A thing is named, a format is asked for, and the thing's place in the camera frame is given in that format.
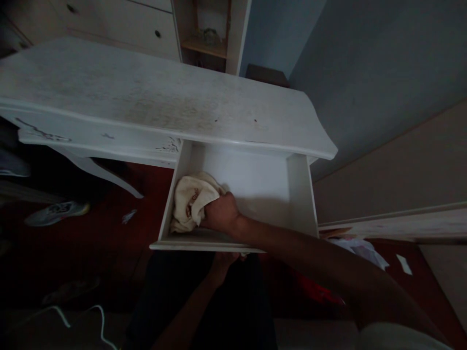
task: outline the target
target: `white rag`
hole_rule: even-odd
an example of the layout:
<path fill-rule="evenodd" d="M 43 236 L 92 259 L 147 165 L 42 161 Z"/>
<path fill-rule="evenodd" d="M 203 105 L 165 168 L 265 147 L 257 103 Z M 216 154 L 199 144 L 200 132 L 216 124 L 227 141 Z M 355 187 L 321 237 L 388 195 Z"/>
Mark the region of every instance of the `white rag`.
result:
<path fill-rule="evenodd" d="M 175 208 L 170 232 L 190 232 L 204 219 L 204 206 L 225 191 L 205 172 L 182 177 L 175 187 Z"/>

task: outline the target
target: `open drawer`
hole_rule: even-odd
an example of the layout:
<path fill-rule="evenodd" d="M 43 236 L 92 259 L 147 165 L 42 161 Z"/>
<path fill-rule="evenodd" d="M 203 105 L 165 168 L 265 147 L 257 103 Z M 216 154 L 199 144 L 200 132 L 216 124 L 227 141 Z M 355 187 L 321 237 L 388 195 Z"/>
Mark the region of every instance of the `open drawer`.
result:
<path fill-rule="evenodd" d="M 151 249 L 260 252 L 207 229 L 170 232 L 175 186 L 181 177 L 199 171 L 209 173 L 225 190 L 231 191 L 244 215 L 318 236 L 305 155 L 183 140 L 159 237 L 150 245 Z"/>

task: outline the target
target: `desk top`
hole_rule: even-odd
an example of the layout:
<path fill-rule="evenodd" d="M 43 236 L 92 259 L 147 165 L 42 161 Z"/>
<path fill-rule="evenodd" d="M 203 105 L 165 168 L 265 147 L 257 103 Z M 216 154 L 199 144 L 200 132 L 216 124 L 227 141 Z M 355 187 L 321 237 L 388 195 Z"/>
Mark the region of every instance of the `desk top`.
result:
<path fill-rule="evenodd" d="M 1 60 L 0 102 L 191 140 L 337 153 L 303 92 L 73 37 Z"/>

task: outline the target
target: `drawer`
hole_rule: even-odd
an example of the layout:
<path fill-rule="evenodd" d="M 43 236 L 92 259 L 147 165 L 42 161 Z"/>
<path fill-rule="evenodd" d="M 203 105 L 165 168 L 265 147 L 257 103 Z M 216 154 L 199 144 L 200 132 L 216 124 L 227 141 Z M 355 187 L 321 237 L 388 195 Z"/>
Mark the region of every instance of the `drawer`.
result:
<path fill-rule="evenodd" d="M 132 0 L 134 2 L 151 6 L 159 10 L 172 12 L 172 2 L 170 0 Z"/>
<path fill-rule="evenodd" d="M 179 57 L 174 17 L 127 0 L 52 0 L 54 8 L 73 35 L 100 36 L 163 57 Z"/>
<path fill-rule="evenodd" d="M 313 188 L 305 155 L 183 140 L 159 237 L 151 249 L 259 251 L 208 229 L 171 233 L 174 189 L 185 175 L 205 171 L 232 191 L 246 216 L 318 236 Z"/>
<path fill-rule="evenodd" d="M 58 113 L 0 104 L 1 115 L 21 128 L 22 140 L 95 150 L 128 157 L 160 159 L 173 167 L 180 149 L 180 140 L 150 129 L 131 125 L 115 125 Z"/>
<path fill-rule="evenodd" d="M 104 35 L 101 7 L 96 0 L 50 0 L 67 28 Z"/>
<path fill-rule="evenodd" d="M 99 0 L 106 36 L 171 56 L 179 55 L 172 14 L 126 0 Z"/>

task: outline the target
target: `hand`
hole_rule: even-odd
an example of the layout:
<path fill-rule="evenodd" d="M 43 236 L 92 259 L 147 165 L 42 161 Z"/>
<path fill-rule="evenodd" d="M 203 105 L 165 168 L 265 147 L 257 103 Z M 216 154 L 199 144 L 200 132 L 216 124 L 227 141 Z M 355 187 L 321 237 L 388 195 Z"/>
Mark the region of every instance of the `hand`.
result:
<path fill-rule="evenodd" d="M 230 265 L 232 265 L 239 256 L 240 253 L 217 252 L 214 255 L 213 265 L 206 276 L 206 281 L 214 288 L 219 288 L 224 283 Z"/>
<path fill-rule="evenodd" d="M 232 192 L 227 192 L 220 198 L 204 207 L 206 218 L 201 226 L 233 236 L 236 223 L 242 216 Z"/>

